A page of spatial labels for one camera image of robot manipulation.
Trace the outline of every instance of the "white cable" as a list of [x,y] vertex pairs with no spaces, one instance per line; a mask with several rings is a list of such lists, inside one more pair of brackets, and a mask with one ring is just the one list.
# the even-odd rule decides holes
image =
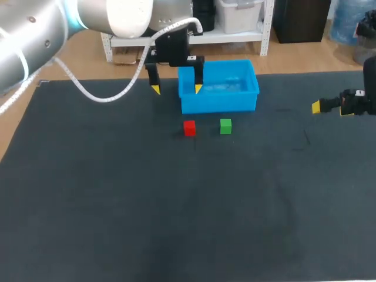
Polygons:
[[203,29],[202,29],[202,26],[201,26],[201,23],[198,19],[196,18],[188,18],[188,19],[184,19],[180,22],[176,22],[174,23],[173,25],[170,25],[164,29],[162,29],[161,31],[157,32],[156,34],[154,34],[151,38],[150,38],[150,41],[146,44],[144,50],[143,50],[143,53],[142,53],[142,56],[141,56],[141,59],[140,59],[140,63],[137,67],[137,70],[135,72],[135,75],[133,75],[133,78],[131,79],[131,81],[129,82],[129,84],[127,85],[127,87],[125,87],[125,89],[123,91],[121,91],[119,94],[115,95],[115,96],[112,96],[112,97],[109,97],[109,98],[98,98],[96,96],[93,96],[91,93],[89,93],[83,86],[82,84],[78,81],[78,79],[74,76],[74,74],[69,70],[69,68],[59,59],[59,58],[54,58],[55,62],[59,64],[59,66],[66,72],[66,74],[69,76],[69,78],[72,80],[72,82],[77,86],[77,88],[86,96],[88,97],[90,100],[93,100],[95,102],[98,102],[98,103],[109,103],[109,102],[113,102],[113,101],[116,101],[118,99],[120,99],[121,97],[123,97],[125,94],[128,93],[128,91],[132,88],[132,86],[135,84],[137,78],[139,77],[140,73],[141,73],[141,70],[142,70],[142,67],[145,63],[145,60],[146,60],[146,57],[147,57],[147,53],[152,45],[152,43],[159,37],[161,37],[162,35],[176,29],[176,28],[179,28],[183,25],[187,25],[187,24],[190,24],[190,23],[195,23],[196,26],[197,26],[197,31],[199,33],[202,33],[203,32]]
[[0,107],[0,115],[5,113],[17,100],[21,97],[22,94],[26,91],[26,89],[30,86],[33,80],[38,76],[41,72],[42,68],[38,69],[34,72],[26,81],[22,82],[20,88],[10,97],[1,107]]
[[[127,85],[127,87],[125,87],[125,89],[123,91],[121,91],[119,94],[113,96],[113,97],[109,97],[109,98],[98,98],[98,97],[95,97],[93,96],[92,94],[90,94],[83,86],[82,84],[77,80],[77,78],[74,76],[74,74],[69,70],[69,68],[59,59],[59,58],[53,58],[53,60],[58,63],[59,66],[61,66],[61,68],[66,72],[66,74],[69,76],[69,78],[72,80],[72,82],[77,86],[77,88],[86,96],[88,97],[90,100],[93,100],[95,102],[98,102],[98,103],[109,103],[109,102],[113,102],[113,101],[116,101],[118,99],[120,99],[122,96],[124,96],[125,94],[128,93],[128,91],[132,88],[132,86],[135,84],[137,78],[139,77],[140,73],[141,73],[141,70],[142,70],[142,67],[145,63],[145,60],[146,60],[146,57],[147,57],[147,53],[152,45],[152,43],[159,37],[161,37],[162,35],[176,29],[176,28],[179,28],[183,25],[187,25],[187,24],[190,24],[190,23],[194,23],[196,24],[196,27],[197,27],[197,31],[198,33],[202,33],[203,32],[203,28],[201,26],[201,23],[198,19],[196,18],[188,18],[188,19],[184,19],[180,22],[176,22],[174,23],[173,25],[170,25],[164,29],[162,29],[161,31],[157,32],[156,34],[154,34],[151,38],[150,38],[150,41],[146,44],[144,50],[143,50],[143,53],[142,53],[142,56],[141,56],[141,59],[140,59],[140,63],[139,63],[139,66],[137,67],[137,70],[136,70],[136,73],[135,75],[133,76],[132,80],[129,82],[129,84]],[[37,75],[41,72],[42,68],[38,69],[36,72],[34,72],[26,81],[24,81],[21,85],[21,87],[12,95],[12,97],[10,97],[1,107],[0,107],[0,116],[5,113],[6,110],[8,110],[17,100],[18,98],[21,97],[22,94],[24,94],[24,92],[26,91],[26,89],[30,86],[30,84],[33,82],[33,80],[37,77]]]

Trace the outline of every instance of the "floor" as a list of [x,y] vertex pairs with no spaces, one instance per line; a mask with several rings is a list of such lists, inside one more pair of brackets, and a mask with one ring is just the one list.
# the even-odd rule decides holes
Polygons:
[[[272,35],[268,56],[259,56],[259,50],[259,43],[240,43],[194,46],[192,53],[205,55],[207,61],[250,59],[257,74],[361,70],[361,66],[351,59],[351,48],[337,45],[326,36],[321,43],[281,45],[275,35]],[[118,79],[133,76],[136,67],[121,64],[133,62],[136,54],[137,52],[132,50],[124,55],[120,50],[114,57],[118,65],[107,63],[100,35],[85,31],[75,35],[59,57],[79,79]],[[160,66],[159,73],[161,78],[174,78],[177,75],[176,69],[167,66]],[[145,78],[146,72],[143,71],[140,77]],[[62,80],[68,77],[58,66],[52,65],[42,71],[37,80],[40,79]],[[35,85],[28,89],[16,105],[0,117],[0,160],[8,148],[34,89]],[[0,98],[0,105],[7,98],[9,95]]]

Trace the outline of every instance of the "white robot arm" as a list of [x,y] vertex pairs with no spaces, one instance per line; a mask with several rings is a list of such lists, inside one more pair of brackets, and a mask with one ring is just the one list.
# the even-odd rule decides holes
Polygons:
[[[5,0],[0,4],[0,95],[27,80],[80,31],[91,29],[136,38],[148,27],[159,32],[192,16],[192,0]],[[188,37],[188,23],[172,30],[181,29],[185,29],[185,37]],[[166,41],[167,37],[158,45],[168,46]],[[175,58],[162,58],[165,52],[156,51],[148,53],[145,59],[148,72],[153,76],[150,78],[152,86],[159,83],[153,82],[159,77],[151,65],[161,61],[171,66],[185,64]]]

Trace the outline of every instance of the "black cabinet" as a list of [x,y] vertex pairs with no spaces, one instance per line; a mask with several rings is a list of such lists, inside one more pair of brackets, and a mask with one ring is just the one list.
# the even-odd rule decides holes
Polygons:
[[280,43],[320,42],[331,0],[276,0],[273,26]]

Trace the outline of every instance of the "blue bin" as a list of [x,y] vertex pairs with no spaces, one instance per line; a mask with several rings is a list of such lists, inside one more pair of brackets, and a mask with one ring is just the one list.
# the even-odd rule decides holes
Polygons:
[[183,114],[254,111],[259,93],[250,60],[206,62],[204,85],[198,94],[193,68],[179,68]]

